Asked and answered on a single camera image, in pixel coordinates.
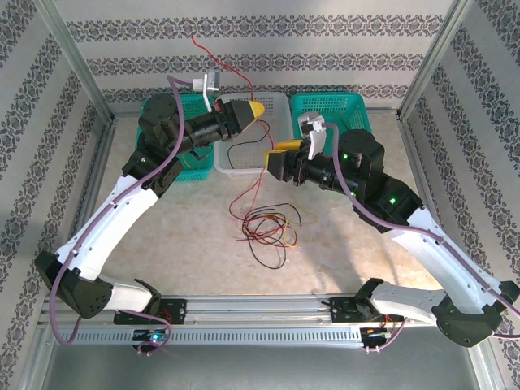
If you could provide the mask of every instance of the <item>patterned wallpaper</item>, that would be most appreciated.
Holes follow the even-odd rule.
[[[0,1],[0,390],[16,388],[46,288],[33,267],[62,245],[103,124],[28,0]]]
[[[520,9],[478,0],[408,118],[440,223],[481,267],[520,283]],[[502,332],[519,333],[505,318]],[[506,388],[520,343],[492,340]]]
[[[192,35],[258,90],[349,91],[398,107],[452,0],[55,2],[112,109],[124,111],[167,87],[166,74],[190,80],[216,67]],[[225,93],[248,88],[229,71],[221,81]]]

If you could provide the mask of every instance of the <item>white plastic basket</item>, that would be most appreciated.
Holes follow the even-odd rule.
[[[249,100],[249,97],[249,93],[230,93],[219,98],[226,103],[230,100]],[[273,141],[278,143],[292,140],[294,138],[293,123],[287,96],[280,92],[255,92],[254,100],[263,103],[266,107],[266,112],[261,119],[269,123]],[[266,150],[271,149],[271,142],[268,136],[260,142],[238,145],[231,149],[229,158],[232,164],[228,160],[228,150],[233,145],[241,142],[259,140],[265,134],[264,128],[259,123],[254,123],[245,132],[231,141],[215,142],[214,167],[216,170],[225,173],[231,178],[259,175],[264,167],[263,154]]]

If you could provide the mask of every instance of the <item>teal plastic basket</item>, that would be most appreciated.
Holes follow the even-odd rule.
[[[208,97],[210,100],[210,104],[213,105],[214,99],[212,97]],[[191,119],[196,116],[205,114],[208,112],[206,109],[206,105],[204,104],[204,99],[201,94],[198,93],[190,93],[185,95],[180,95],[180,99],[182,100],[182,107],[184,110],[184,118]],[[139,136],[142,133],[141,128],[137,128],[137,137],[136,137],[136,147],[137,140],[139,140]],[[184,170],[179,174],[175,181],[199,181],[206,180],[208,175],[210,174],[211,169],[213,168],[213,146],[208,148],[197,148],[195,152],[199,156],[206,156],[206,158],[197,161],[191,154],[186,153],[182,156],[179,156],[179,160],[182,162]]]
[[[291,110],[295,138],[301,138],[298,116],[309,111],[318,111],[325,122],[337,124],[340,134],[359,128],[372,132],[365,102],[363,97],[357,93],[298,93],[291,99]],[[330,128],[327,129],[327,141],[323,152],[332,153],[332,130]]]

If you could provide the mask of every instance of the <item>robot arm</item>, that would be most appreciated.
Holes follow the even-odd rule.
[[[217,101],[211,112],[184,122],[184,136],[177,155],[193,154],[195,148],[235,137],[264,110],[263,104],[258,102],[223,104]],[[143,107],[139,125],[142,133],[137,149],[102,206],[56,253],[43,251],[35,260],[42,279],[51,288],[65,259],[73,253],[74,258],[63,274],[57,295],[84,319],[92,318],[102,310],[132,310],[152,315],[158,312],[160,294],[147,283],[138,279],[118,281],[101,274],[105,261],[128,229],[155,204],[183,170],[180,160],[173,158],[155,177],[128,191],[165,162],[173,150],[179,134],[175,99],[165,93],[151,97]],[[109,205],[113,207],[101,214]],[[74,250],[79,237],[85,234],[81,247]]]
[[[292,180],[296,186],[309,180],[322,189],[345,193],[333,158],[313,148],[313,144],[324,144],[325,132],[316,126],[319,122],[323,123],[323,119],[307,118],[301,123],[302,133],[307,135],[304,140],[283,142],[267,152],[267,170],[276,179]],[[500,282],[479,268],[439,228],[410,187],[384,173],[384,147],[369,132],[344,132],[337,156],[342,179],[350,191],[348,196],[383,224],[355,205],[354,211],[409,250],[443,287],[428,291],[370,279],[357,294],[359,303],[367,306],[365,312],[377,310],[436,324],[449,339],[466,347],[491,336],[501,324],[505,309],[499,298],[512,304],[520,288],[511,281]],[[405,230],[408,227],[424,229],[435,239],[413,229]]]

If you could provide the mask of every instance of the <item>marble floor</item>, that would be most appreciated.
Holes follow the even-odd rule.
[[[395,113],[369,111],[376,139],[386,149],[385,169],[415,189]],[[98,203],[110,192],[133,151],[137,117],[119,119]],[[257,206],[296,200],[305,221],[298,243],[288,249],[283,268],[258,264],[242,238],[229,203],[255,179],[229,179],[213,170],[208,180],[175,183],[128,231],[103,268],[122,280],[139,278],[162,294],[318,294],[355,293],[370,277],[417,288],[439,288],[418,261],[395,242],[363,223],[346,197],[315,184],[300,188],[264,175]],[[252,195],[236,204],[249,209]],[[275,265],[271,247],[258,249]]]

